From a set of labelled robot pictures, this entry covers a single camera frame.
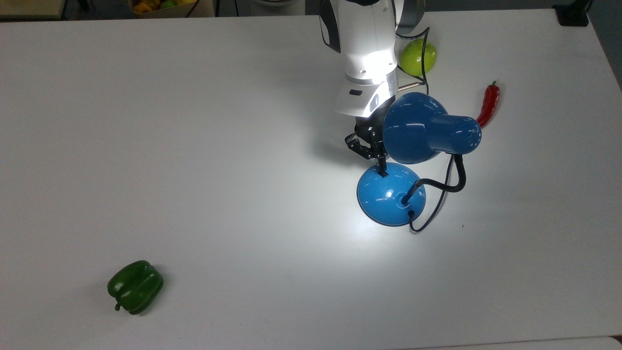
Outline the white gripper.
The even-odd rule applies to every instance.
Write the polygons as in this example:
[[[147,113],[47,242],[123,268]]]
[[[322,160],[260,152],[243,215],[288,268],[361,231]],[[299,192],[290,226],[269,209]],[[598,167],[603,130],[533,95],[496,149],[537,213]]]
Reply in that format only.
[[[335,100],[336,112],[355,118],[353,133],[345,137],[348,149],[364,159],[378,160],[378,174],[387,177],[387,152],[383,142],[383,119],[372,113],[389,100],[395,99],[398,89],[397,71],[375,78],[360,79],[345,75]]]

